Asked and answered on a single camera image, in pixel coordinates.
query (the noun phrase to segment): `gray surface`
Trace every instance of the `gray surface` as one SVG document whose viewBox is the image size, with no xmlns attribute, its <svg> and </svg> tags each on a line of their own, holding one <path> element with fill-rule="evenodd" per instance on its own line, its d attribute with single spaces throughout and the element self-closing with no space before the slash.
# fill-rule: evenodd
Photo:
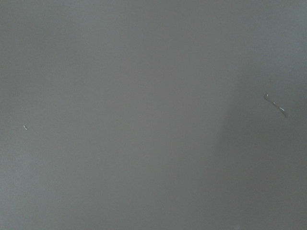
<svg viewBox="0 0 307 230">
<path fill-rule="evenodd" d="M 1 1 L 0 229 L 305 230 L 306 11 Z"/>
</svg>

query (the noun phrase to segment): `smooth gray panel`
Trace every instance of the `smooth gray panel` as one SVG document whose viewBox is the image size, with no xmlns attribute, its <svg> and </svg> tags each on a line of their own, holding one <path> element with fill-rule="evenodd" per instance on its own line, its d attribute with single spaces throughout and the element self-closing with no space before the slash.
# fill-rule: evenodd
<svg viewBox="0 0 307 230">
<path fill-rule="evenodd" d="M 306 230 L 306 12 L 1 1 L 0 229 Z"/>
</svg>

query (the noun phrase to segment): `water streak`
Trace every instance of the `water streak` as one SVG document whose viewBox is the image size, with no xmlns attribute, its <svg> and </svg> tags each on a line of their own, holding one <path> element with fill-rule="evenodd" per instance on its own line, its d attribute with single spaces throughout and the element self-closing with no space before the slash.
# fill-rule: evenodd
<svg viewBox="0 0 307 230">
<path fill-rule="evenodd" d="M 272 105 L 274 105 L 276 108 L 278 108 L 279 111 L 284 115 L 285 118 L 287 118 L 287 117 L 289 116 L 288 113 L 287 113 L 283 108 L 281 108 L 279 105 L 276 104 L 275 101 L 273 101 L 272 99 L 269 98 L 269 94 L 268 94 L 268 93 L 266 93 L 266 94 L 263 96 L 263 98 L 264 98 L 266 101 L 270 102 Z"/>
</svg>

